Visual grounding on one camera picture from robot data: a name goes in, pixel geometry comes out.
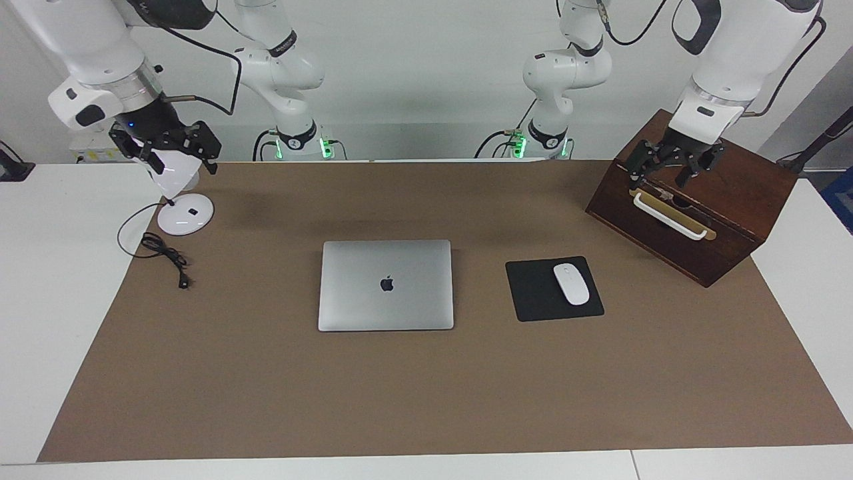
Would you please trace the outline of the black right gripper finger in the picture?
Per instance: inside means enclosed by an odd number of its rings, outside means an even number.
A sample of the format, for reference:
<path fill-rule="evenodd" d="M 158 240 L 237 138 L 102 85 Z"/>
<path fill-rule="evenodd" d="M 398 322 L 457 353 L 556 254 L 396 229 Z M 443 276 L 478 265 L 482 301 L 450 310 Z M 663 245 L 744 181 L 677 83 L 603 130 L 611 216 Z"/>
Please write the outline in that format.
<path fill-rule="evenodd" d="M 215 133 L 204 121 L 196 121 L 180 130 L 180 152 L 201 160 L 204 168 L 211 175 L 217 174 L 217 158 L 222 145 Z"/>
<path fill-rule="evenodd" d="M 161 175 L 164 173 L 165 164 L 159 156 L 153 152 L 149 142 L 137 142 L 120 125 L 113 125 L 109 129 L 110 139 L 113 140 L 122 155 L 131 160 L 138 160 L 151 167 L 153 172 Z"/>

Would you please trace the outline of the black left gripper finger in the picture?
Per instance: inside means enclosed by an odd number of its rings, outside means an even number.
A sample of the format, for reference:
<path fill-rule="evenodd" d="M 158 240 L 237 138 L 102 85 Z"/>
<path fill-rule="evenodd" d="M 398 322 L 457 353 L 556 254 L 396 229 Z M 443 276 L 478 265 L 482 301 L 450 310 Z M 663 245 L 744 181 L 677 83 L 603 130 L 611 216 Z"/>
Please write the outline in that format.
<path fill-rule="evenodd" d="M 630 177 L 632 186 L 640 186 L 645 182 L 647 176 L 667 167 L 667 163 L 660 156 L 664 143 L 651 143 L 649 140 L 640 140 L 628 155 L 626 170 Z"/>
<path fill-rule="evenodd" d="M 701 154 L 684 152 L 684 166 L 676 176 L 674 182 L 677 187 L 683 189 L 693 177 L 698 176 L 701 172 L 713 170 L 725 152 L 724 145 L 712 145 L 709 149 Z"/>

